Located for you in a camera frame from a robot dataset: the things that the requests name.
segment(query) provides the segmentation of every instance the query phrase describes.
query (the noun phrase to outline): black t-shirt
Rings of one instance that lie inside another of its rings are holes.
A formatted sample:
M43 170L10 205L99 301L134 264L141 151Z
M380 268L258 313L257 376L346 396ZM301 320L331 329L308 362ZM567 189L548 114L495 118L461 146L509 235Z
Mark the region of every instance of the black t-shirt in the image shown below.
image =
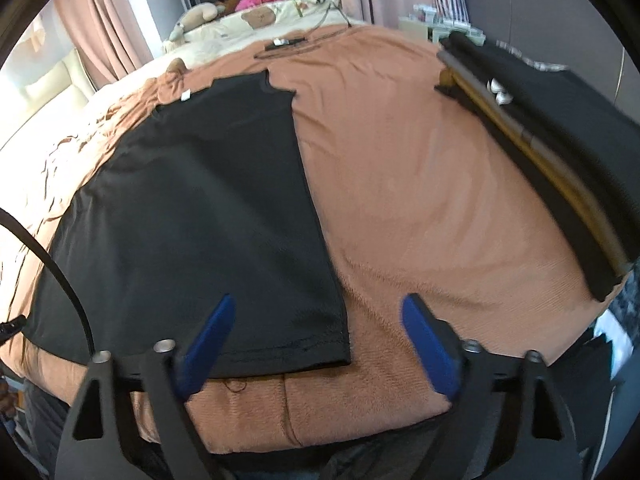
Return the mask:
M51 254L97 350L184 348L225 294L236 324L210 377L350 362L346 312L298 150L293 93L268 73L217 80L127 132L76 192ZM25 336L85 364L70 301L47 270Z

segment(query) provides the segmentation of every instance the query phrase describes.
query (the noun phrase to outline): beige headboard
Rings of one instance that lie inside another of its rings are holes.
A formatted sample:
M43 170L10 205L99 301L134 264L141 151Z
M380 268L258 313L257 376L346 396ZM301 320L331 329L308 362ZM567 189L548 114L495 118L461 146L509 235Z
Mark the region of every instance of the beige headboard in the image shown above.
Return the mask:
M0 146L19 130L36 127L35 123L43 122L45 116L46 121L50 121L52 116L62 118L79 112L95 94L95 89L78 51L73 49L43 77L19 89L18 93L15 107L0 114Z

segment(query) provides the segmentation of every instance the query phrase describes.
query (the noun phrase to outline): metal bolt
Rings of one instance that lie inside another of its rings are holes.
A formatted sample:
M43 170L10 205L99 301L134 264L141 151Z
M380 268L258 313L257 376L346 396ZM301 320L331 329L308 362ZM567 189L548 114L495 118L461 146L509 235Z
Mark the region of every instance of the metal bolt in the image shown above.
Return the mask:
M540 352L536 352L535 350L529 350L527 352L526 358L532 363L542 362L542 354L540 354Z
M467 352L471 352L472 354L479 354L482 349L480 343L475 339L467 339L464 343L462 343L462 348Z
M170 352L175 348L175 341L173 339L162 339L154 345L154 352L162 354L164 352Z
M111 352L108 350L102 350L94 355L94 363L105 363L111 359Z

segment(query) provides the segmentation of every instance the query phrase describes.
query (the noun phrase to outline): orange blanket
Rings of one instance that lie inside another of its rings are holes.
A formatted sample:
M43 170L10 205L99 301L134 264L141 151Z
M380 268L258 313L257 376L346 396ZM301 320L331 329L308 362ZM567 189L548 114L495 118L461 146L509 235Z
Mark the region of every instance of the orange blanket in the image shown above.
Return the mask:
M188 73L174 67L114 106L87 138L65 139L59 149L74 157L62 159L76 169L57 167L55 157L48 162L42 186L53 195L52 206L47 218L34 220L47 246L73 193L117 139L185 90L265 68L273 86L295 89L300 151L344 289L353 363L209 381L188 404L209 450L324 444L445 411L447 401L430 387L400 323L400 302L409 292L421 293L461 336L506 354L535 348L549 361L604 311L518 168L477 118L433 89L442 65L432 44L357 27L295 54L254 59L261 52L263 44L252 44ZM12 316L29 312L39 272L29 254ZM0 356L67 402L82 380L83 367L21 336ZM136 397L136 413L143 434L154 438L145 396Z

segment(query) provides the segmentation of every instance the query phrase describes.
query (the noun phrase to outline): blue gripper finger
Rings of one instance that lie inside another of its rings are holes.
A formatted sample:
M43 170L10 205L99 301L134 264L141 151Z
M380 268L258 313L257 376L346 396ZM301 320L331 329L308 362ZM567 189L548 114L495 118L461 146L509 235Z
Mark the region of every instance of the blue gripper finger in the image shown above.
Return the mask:
M176 359L173 379L178 398L186 401L202 389L235 321L236 302L227 294L188 350Z
M402 324L433 388L454 400L462 384L461 342L456 332L437 319L418 294L404 298Z

